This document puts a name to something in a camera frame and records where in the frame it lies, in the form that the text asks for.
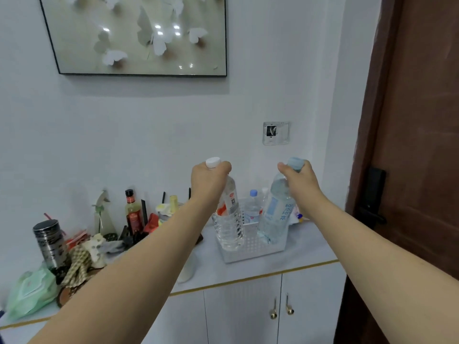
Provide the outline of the clear wall switch panel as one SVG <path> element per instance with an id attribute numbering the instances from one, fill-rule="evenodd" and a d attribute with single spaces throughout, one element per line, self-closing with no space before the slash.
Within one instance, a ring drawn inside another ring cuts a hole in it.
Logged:
<path id="1" fill-rule="evenodd" d="M 265 146 L 286 145 L 290 143 L 290 122 L 264 122 L 262 144 Z"/>

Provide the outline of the red label white cap bottle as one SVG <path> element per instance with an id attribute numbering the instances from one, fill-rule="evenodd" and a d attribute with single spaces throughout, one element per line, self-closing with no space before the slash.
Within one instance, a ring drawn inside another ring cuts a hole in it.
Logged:
<path id="1" fill-rule="evenodd" d="M 244 244 L 244 226 L 235 181 L 229 175 L 225 181 L 225 188 L 217 209 L 212 214 L 212 220 L 221 248 L 232 252 Z"/>

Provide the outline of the person's right forearm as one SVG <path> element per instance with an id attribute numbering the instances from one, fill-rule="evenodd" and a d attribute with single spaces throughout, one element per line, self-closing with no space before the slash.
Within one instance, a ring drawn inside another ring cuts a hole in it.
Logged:
<path id="1" fill-rule="evenodd" d="M 459 344 L 459 280 L 372 231 L 321 191 L 295 193 L 390 344 Z"/>

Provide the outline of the red packet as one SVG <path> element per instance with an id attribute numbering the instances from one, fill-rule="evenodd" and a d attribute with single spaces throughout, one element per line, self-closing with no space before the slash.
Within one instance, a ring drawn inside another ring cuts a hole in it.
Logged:
<path id="1" fill-rule="evenodd" d="M 151 213 L 147 224 L 145 225 L 143 232 L 150 234 L 156 230 L 159 226 L 159 216 L 155 213 Z"/>

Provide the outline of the blue label water bottle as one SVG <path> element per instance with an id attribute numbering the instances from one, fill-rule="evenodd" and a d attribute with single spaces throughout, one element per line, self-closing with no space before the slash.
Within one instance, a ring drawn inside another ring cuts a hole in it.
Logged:
<path id="1" fill-rule="evenodd" d="M 257 234 L 264 243 L 278 243 L 287 232 L 294 207 L 295 199 L 290 193 L 288 180 L 286 176 L 278 173 L 268 191 L 257 228 Z"/>

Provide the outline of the small blue cap water bottle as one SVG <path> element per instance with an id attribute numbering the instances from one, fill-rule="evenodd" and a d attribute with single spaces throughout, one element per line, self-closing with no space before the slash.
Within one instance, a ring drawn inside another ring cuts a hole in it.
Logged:
<path id="1" fill-rule="evenodd" d="M 256 189 L 250 190 L 249 197 L 244 204 L 244 224 L 259 223 L 261 207 L 257 195 Z"/>

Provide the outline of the white cup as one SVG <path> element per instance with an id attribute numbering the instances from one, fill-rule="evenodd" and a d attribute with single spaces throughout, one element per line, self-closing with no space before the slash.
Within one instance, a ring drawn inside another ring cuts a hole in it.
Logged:
<path id="1" fill-rule="evenodd" d="M 197 269 L 197 257 L 194 251 L 191 252 L 190 256 L 188 257 L 185 265 L 183 266 L 176 283 L 186 283 L 189 281 L 195 274 Z"/>

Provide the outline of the steel thermos flask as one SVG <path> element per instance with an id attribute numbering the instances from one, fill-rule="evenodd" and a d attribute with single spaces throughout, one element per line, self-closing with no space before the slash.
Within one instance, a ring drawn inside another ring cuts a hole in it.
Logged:
<path id="1" fill-rule="evenodd" d="M 33 233 L 48 269 L 56 271 L 71 266 L 71 258 L 58 220 L 48 219 L 36 224 Z"/>

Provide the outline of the round wooden tray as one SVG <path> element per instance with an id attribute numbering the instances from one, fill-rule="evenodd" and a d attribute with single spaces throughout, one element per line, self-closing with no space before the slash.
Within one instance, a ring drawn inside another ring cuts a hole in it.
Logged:
<path id="1" fill-rule="evenodd" d="M 86 280 L 76 287 L 64 287 L 59 291 L 59 294 L 56 298 L 56 304 L 59 308 L 62 308 L 72 297 L 80 290 L 89 280 L 97 275 L 102 269 L 90 268 Z"/>

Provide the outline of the dark sauce bottle red label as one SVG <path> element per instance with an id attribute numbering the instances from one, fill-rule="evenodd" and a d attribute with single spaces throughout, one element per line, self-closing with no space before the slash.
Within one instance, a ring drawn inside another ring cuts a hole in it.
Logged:
<path id="1" fill-rule="evenodd" d="M 135 235 L 143 230 L 143 215 L 142 206 L 135 199 L 135 192 L 133 189 L 125 190 L 126 206 L 125 215 L 132 235 Z"/>

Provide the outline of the brown wooden door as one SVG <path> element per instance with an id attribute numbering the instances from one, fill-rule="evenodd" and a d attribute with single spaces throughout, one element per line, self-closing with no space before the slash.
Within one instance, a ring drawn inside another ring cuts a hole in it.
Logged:
<path id="1" fill-rule="evenodd" d="M 459 0 L 382 0 L 346 212 L 387 172 L 372 230 L 459 280 Z"/>

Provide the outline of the person's left hand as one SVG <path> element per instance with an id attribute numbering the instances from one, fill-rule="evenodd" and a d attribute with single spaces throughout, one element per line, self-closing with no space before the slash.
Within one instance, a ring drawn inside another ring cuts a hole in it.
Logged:
<path id="1" fill-rule="evenodd" d="M 226 186 L 227 176 L 219 173 L 219 165 L 208 168 L 205 162 L 195 165 L 191 172 L 191 200 L 216 211 Z"/>

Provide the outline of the green wet wipes packet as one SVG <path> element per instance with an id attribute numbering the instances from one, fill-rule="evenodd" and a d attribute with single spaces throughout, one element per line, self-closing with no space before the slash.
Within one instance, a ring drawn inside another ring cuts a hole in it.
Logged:
<path id="1" fill-rule="evenodd" d="M 31 315 L 55 300 L 59 293 L 55 275 L 45 266 L 23 273 L 7 298 L 6 316 L 18 320 Z"/>

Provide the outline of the white cabinet with gold trim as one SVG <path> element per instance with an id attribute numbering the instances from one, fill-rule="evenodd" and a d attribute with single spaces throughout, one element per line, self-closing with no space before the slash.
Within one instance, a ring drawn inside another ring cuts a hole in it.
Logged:
<path id="1" fill-rule="evenodd" d="M 212 227 L 203 236 L 194 276 L 174 286 L 142 344 L 333 344 L 346 272 L 313 223 L 291 226 L 284 251 L 232 264 Z"/>

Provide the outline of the framed butterfly picture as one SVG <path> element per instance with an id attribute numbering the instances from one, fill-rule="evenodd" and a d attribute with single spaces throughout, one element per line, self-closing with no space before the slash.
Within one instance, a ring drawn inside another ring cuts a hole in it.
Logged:
<path id="1" fill-rule="evenodd" d="M 225 0 L 39 0 L 61 75 L 227 76 Z"/>

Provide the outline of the checked cloth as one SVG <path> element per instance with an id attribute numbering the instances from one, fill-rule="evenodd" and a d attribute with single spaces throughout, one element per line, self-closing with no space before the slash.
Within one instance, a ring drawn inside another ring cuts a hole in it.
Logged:
<path id="1" fill-rule="evenodd" d="M 92 266 L 90 252 L 79 244 L 70 250 L 71 266 L 61 282 L 61 286 L 75 288 L 87 281 L 88 269 Z"/>

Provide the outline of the clear spray bottle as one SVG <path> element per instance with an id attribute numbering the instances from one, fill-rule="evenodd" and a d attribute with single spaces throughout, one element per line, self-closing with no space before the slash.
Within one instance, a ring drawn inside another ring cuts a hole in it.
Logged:
<path id="1" fill-rule="evenodd" d="M 95 204 L 92 205 L 95 211 L 95 234 L 105 236 L 107 234 L 117 233 L 108 211 L 108 204 L 110 203 L 108 192 L 104 189 Z"/>

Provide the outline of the person's right hand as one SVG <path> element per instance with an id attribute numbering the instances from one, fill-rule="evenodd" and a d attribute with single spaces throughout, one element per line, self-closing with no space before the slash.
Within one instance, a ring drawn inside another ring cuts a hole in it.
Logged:
<path id="1" fill-rule="evenodd" d="M 291 196 L 299 207 L 310 208 L 323 198 L 318 179 L 308 160 L 302 160 L 299 172 L 289 166 L 289 177 L 286 177 Z"/>

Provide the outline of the person's left forearm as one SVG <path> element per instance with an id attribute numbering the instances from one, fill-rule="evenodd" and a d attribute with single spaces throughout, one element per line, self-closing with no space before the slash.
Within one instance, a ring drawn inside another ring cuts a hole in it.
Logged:
<path id="1" fill-rule="evenodd" d="M 218 201 L 193 190 L 163 227 L 93 277 L 28 344 L 141 344 Z"/>

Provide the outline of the white plastic basket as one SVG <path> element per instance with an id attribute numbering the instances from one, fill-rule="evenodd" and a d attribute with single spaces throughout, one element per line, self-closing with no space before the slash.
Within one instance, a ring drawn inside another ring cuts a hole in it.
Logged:
<path id="1" fill-rule="evenodd" d="M 246 204 L 249 202 L 249 198 L 242 198 L 239 200 L 239 202 L 241 211 L 241 224 L 244 230 L 242 245 L 239 245 L 236 250 L 225 249 L 219 240 L 219 235 L 215 233 L 215 241 L 223 262 L 225 264 L 231 264 L 284 251 L 287 244 L 288 228 L 286 228 L 284 232 L 279 236 L 276 243 L 267 243 L 265 238 L 258 234 L 258 223 L 247 223 L 245 221 L 244 210 Z"/>

